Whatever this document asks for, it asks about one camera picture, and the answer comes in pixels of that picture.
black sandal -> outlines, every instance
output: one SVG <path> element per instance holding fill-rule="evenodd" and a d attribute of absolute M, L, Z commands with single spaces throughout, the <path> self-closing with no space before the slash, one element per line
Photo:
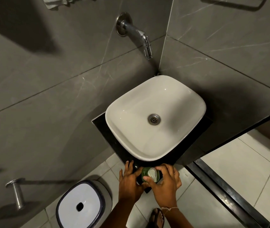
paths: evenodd
<path fill-rule="evenodd" d="M 159 212 L 162 214 L 163 223 L 162 223 L 162 227 L 158 227 L 158 228 L 163 228 L 163 226 L 164 226 L 164 214 L 163 214 L 161 209 L 159 209 L 159 208 L 156 208 L 156 209 L 157 209 L 157 212 L 155 212 L 154 209 L 152 210 L 152 213 L 151 213 L 151 216 L 150 216 L 150 219 L 149 219 L 149 222 L 148 222 L 146 228 L 157 228 L 158 227 L 157 220 L 158 220 Z"/>

sink drain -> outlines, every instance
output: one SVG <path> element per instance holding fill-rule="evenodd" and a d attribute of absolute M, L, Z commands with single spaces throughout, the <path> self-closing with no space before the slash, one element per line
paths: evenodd
<path fill-rule="evenodd" d="M 158 125 L 160 121 L 160 116 L 157 114 L 151 114 L 150 116 L 148 116 L 148 122 L 153 126 Z"/>

white tile floor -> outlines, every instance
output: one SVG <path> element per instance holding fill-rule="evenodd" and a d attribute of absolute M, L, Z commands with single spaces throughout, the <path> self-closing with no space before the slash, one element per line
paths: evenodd
<path fill-rule="evenodd" d="M 253 130 L 202 159 L 270 221 L 269 139 Z M 118 174 L 123 168 L 114 154 L 83 179 L 98 179 L 103 183 L 112 194 L 114 207 L 118 202 Z M 243 227 L 183 166 L 176 165 L 176 168 L 182 181 L 176 193 L 177 204 L 195 228 Z M 59 228 L 54 216 L 58 201 L 22 228 Z M 127 227 L 144 228 L 155 207 L 158 205 L 153 192 L 144 193 L 133 207 Z M 164 227 L 170 227 L 167 221 Z"/>

towel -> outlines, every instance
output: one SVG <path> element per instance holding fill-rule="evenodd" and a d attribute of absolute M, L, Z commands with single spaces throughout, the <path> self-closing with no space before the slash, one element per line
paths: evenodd
<path fill-rule="evenodd" d="M 69 2 L 72 2 L 72 1 L 75 1 L 75 0 L 44 0 L 45 5 L 48 9 L 52 9 L 59 5 L 67 5 Z"/>

person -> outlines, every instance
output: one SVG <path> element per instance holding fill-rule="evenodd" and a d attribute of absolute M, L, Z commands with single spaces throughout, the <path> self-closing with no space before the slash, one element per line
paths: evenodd
<path fill-rule="evenodd" d="M 163 181 L 156 184 L 152 178 L 144 176 L 146 182 L 138 185 L 136 178 L 141 175 L 142 167 L 133 173 L 133 163 L 127 161 L 124 173 L 122 174 L 122 169 L 119 172 L 118 203 L 101 228 L 125 228 L 133 206 L 149 186 L 160 208 L 152 211 L 147 228 L 163 228 L 164 217 L 171 227 L 193 228 L 177 207 L 176 191 L 181 186 L 181 180 L 176 168 L 168 164 L 157 166 L 155 168 L 162 172 Z"/>

